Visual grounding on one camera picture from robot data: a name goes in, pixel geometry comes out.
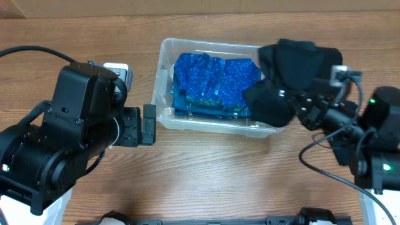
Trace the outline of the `clear plastic storage bin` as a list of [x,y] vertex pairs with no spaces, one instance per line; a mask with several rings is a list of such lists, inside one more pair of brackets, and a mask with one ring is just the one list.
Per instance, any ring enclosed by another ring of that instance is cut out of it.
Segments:
[[176,116],[172,107],[174,64],[182,53],[206,53],[222,59],[250,58],[258,66],[258,48],[254,45],[195,41],[167,38],[161,43],[154,91],[151,103],[156,106],[156,120],[166,129],[206,131],[223,134],[239,134],[252,138],[266,138],[283,131],[263,122],[250,119],[209,119],[193,115]]

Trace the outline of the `blue denim garment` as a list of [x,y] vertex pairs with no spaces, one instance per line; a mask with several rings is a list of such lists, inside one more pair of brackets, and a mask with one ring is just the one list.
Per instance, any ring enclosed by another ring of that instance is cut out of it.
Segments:
[[251,111],[245,107],[240,112],[230,112],[215,107],[200,106],[185,100],[186,95],[174,86],[170,95],[173,97],[171,107],[174,108],[175,116],[197,116],[208,119],[244,119],[251,117]]

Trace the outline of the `black garment top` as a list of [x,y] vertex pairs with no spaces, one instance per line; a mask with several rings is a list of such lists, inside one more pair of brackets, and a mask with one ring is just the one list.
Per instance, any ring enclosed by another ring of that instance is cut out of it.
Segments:
[[258,56],[262,73],[277,88],[324,94],[339,91],[329,85],[332,67],[343,64],[343,56],[336,48],[280,39],[259,48]]

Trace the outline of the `blue sparkly garment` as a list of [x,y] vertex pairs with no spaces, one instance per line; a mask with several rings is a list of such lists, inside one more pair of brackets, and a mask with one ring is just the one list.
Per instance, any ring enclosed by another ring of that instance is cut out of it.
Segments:
[[260,69],[249,58],[182,53],[174,65],[173,87],[187,102],[234,113],[247,107],[243,91],[260,80]]

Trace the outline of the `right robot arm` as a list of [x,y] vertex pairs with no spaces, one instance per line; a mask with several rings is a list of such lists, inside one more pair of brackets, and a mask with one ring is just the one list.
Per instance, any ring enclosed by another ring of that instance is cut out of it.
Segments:
[[[399,224],[399,89],[375,89],[363,115],[353,102],[336,106],[324,96],[298,96],[292,104],[304,127],[325,134],[301,150],[300,162],[356,189],[365,224]],[[349,167],[353,182],[304,160],[306,151],[323,141],[338,163]]]

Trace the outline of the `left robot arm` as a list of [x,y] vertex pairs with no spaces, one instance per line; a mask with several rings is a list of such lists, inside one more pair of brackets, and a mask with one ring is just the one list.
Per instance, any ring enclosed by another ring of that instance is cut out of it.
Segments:
[[106,67],[61,69],[52,99],[1,133],[2,224],[61,224],[77,180],[107,148],[155,143],[155,105],[127,107],[127,95]]

